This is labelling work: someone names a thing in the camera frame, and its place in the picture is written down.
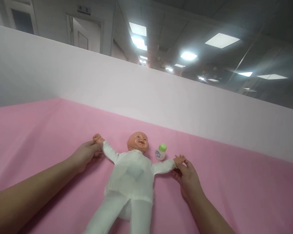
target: doll leg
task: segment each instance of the doll leg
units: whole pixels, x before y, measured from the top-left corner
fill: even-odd
[[[130,234],[150,234],[152,203],[143,200],[130,200]]]
[[[106,234],[129,199],[119,192],[109,192],[83,234]]]

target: green bottle cap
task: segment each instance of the green bottle cap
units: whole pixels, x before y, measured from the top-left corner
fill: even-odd
[[[160,144],[159,146],[159,151],[165,152],[167,150],[167,145],[165,144]]]

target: pink sheet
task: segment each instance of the pink sheet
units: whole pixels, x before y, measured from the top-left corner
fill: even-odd
[[[293,233],[292,163],[63,99],[0,108],[0,190],[64,160],[94,133],[124,152],[135,131],[148,135],[153,162],[160,143],[168,146],[166,158],[187,156],[207,197],[237,233]],[[112,169],[108,159],[90,167],[22,232],[82,233],[103,200]],[[151,233],[198,233],[170,175],[155,178],[154,192]],[[118,219],[110,233],[128,230]]]

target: white doll outfit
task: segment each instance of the white doll outfit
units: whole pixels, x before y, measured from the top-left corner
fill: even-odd
[[[176,168],[173,159],[151,163],[139,150],[116,153],[107,141],[103,153],[114,164],[105,198],[84,234],[107,234],[117,217],[130,220],[130,234],[149,234],[156,174]]]

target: baby doll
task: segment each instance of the baby doll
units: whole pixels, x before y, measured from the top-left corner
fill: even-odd
[[[128,152],[125,153],[116,153],[100,134],[95,134],[93,140],[102,144],[103,153],[115,166],[105,187],[105,198],[84,234],[107,234],[117,217],[130,220],[131,234],[149,234],[154,176],[173,170],[177,163],[185,161],[185,157],[151,163],[143,155],[149,143],[142,132],[129,137]]]

